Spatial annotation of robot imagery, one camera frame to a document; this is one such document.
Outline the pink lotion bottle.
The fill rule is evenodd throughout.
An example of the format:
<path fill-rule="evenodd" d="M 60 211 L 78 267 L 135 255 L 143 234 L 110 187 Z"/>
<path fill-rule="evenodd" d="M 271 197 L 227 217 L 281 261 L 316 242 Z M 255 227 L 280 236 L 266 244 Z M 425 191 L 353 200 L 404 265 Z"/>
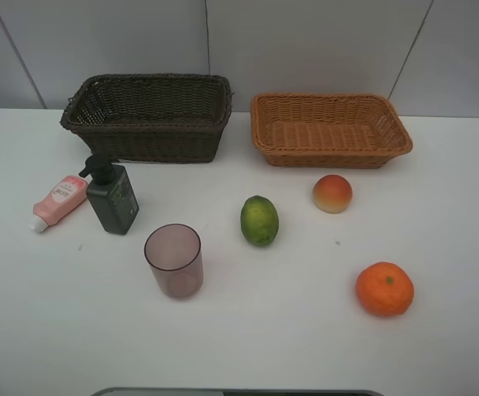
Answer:
<path fill-rule="evenodd" d="M 66 176 L 59 181 L 42 201 L 34 204 L 30 230 L 41 233 L 56 225 L 86 199 L 87 186 L 84 179 L 76 176 Z"/>

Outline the pink translucent plastic cup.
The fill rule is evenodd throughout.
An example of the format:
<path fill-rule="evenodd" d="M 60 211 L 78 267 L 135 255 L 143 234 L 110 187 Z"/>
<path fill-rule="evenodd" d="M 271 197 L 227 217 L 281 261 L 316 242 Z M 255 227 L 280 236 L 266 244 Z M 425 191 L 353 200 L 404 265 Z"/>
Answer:
<path fill-rule="evenodd" d="M 172 299 L 189 299 L 203 285 L 200 236 L 185 224 L 166 224 L 147 238 L 143 253 L 161 292 Z"/>

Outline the green lime fruit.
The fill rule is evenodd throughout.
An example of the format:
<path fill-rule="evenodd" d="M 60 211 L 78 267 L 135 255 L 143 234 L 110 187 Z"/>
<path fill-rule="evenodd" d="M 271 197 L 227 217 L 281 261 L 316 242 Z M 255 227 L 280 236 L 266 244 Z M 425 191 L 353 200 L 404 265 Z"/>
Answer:
<path fill-rule="evenodd" d="M 263 196 L 248 198 L 240 214 L 243 237 L 263 248 L 272 244 L 279 231 L 279 216 L 274 204 Z"/>

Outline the orange tangerine fruit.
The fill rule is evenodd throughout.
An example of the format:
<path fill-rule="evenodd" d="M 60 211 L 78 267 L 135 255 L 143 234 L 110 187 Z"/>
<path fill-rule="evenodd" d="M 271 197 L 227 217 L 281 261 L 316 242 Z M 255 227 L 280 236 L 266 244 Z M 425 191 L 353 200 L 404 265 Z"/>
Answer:
<path fill-rule="evenodd" d="M 403 315 L 410 308 L 415 287 L 398 265 L 377 262 L 358 275 L 355 293 L 368 314 L 390 318 Z"/>

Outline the dark green pump bottle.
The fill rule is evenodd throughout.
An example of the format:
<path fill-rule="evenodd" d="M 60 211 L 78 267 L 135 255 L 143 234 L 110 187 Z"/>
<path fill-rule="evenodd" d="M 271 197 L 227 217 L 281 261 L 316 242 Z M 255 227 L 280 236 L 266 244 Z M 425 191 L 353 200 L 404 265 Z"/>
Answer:
<path fill-rule="evenodd" d="M 126 235 L 139 212 L 139 204 L 125 167 L 93 154 L 78 175 L 92 178 L 86 195 L 103 229 Z"/>

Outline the orange wicker basket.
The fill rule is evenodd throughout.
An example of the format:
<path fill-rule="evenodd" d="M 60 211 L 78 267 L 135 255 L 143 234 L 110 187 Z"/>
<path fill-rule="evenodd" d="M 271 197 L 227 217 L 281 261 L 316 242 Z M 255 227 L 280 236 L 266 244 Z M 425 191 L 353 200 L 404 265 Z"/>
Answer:
<path fill-rule="evenodd" d="M 413 148 L 390 101 L 374 94 L 258 94 L 251 138 L 275 167 L 375 169 Z"/>

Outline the red yellow peach fruit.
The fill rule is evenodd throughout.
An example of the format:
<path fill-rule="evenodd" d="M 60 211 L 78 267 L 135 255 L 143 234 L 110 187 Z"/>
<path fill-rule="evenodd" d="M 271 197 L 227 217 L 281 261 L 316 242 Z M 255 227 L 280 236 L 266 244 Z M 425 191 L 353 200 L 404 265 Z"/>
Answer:
<path fill-rule="evenodd" d="M 344 212 L 353 198 L 351 184 L 342 176 L 327 175 L 317 181 L 312 189 L 315 206 L 329 214 Z"/>

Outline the dark brown wicker basket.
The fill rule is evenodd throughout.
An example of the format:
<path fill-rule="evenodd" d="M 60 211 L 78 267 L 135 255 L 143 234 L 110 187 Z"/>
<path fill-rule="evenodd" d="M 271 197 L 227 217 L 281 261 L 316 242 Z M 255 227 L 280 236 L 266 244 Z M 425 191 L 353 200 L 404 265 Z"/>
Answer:
<path fill-rule="evenodd" d="M 69 99 L 60 124 L 113 160 L 210 163 L 231 113 L 222 76 L 101 74 Z"/>

